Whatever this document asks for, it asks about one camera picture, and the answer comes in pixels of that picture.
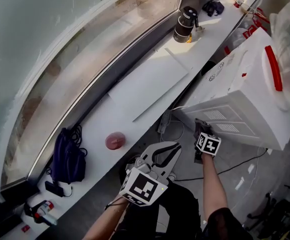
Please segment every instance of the red handle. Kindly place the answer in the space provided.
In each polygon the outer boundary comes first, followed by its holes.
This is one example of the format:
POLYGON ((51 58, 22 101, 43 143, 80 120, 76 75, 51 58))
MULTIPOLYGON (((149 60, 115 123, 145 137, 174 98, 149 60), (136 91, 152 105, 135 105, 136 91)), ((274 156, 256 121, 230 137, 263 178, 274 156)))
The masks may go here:
POLYGON ((269 59, 271 70, 273 72, 275 88, 277 91, 281 92, 283 90, 283 83, 281 81, 280 70, 279 70, 278 62, 276 60, 276 56, 270 45, 266 46, 265 50, 269 59))

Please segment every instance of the human arm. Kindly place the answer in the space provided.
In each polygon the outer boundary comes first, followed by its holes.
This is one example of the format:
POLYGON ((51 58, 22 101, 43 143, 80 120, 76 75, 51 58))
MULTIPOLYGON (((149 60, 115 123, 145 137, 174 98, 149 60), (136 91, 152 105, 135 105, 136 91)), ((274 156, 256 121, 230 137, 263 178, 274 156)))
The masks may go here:
POLYGON ((203 153, 202 161, 204 170, 204 213, 206 220, 208 220, 214 211, 220 208, 227 208, 228 203, 212 156, 203 153))
POLYGON ((122 214, 128 205, 125 198, 119 199, 117 202, 109 206, 107 210, 96 220, 86 233, 83 240, 108 240, 114 232, 122 214))

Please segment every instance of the black pants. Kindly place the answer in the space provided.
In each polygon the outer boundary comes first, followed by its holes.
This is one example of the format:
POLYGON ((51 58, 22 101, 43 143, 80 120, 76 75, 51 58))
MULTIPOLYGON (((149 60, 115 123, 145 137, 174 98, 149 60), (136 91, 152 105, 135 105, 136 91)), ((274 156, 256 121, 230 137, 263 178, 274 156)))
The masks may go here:
POLYGON ((159 205, 162 205, 169 215, 164 239, 200 239, 198 200, 188 189, 171 182, 167 190, 151 206, 139 207, 130 204, 112 240, 154 239, 159 205))

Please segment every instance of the white board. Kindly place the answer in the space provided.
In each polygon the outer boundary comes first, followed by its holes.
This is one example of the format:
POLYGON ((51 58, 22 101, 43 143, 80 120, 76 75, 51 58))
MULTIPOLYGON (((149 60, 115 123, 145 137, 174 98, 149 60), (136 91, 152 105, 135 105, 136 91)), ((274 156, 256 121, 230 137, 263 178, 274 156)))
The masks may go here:
POLYGON ((186 74, 186 69, 165 49, 160 49, 110 90, 109 95, 126 117, 134 121, 186 74))

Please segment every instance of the gray floor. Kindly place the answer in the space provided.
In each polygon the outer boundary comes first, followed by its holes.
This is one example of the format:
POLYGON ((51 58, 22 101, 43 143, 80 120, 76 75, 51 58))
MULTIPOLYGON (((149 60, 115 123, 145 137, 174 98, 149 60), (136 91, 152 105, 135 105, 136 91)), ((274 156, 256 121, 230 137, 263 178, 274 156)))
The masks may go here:
MULTIPOLYGON (((120 189, 118 171, 127 156, 134 152, 141 153, 151 143, 159 142, 156 125, 152 126, 128 154, 111 170, 96 186, 91 189, 79 202, 77 202, 58 221, 57 226, 50 227, 38 239, 82 239, 89 227, 101 215, 103 207, 117 195, 120 189)), ((182 132, 182 125, 171 122, 163 135, 164 140, 176 139, 182 132)), ((185 128, 184 134, 178 141, 182 145, 182 154, 178 159, 174 172, 177 179, 191 179, 202 177, 202 165, 193 163, 194 143, 193 133, 185 128)), ((220 150, 215 157, 217 171, 223 171, 247 159, 261 155, 264 148, 249 146, 223 140, 220 150)), ((265 202, 266 193, 272 193, 277 200, 290 199, 290 190, 284 184, 290 185, 290 152, 273 151, 263 157, 254 159, 229 172, 220 175, 220 179, 227 193, 229 208, 234 216, 245 225, 247 214, 261 211, 265 202), (243 178, 242 185, 237 185, 243 178)), ((204 228, 203 213, 203 180, 178 182, 188 188, 199 200, 201 212, 201 225, 204 228)), ((164 232, 168 225, 168 214, 161 207, 157 231, 164 232)))

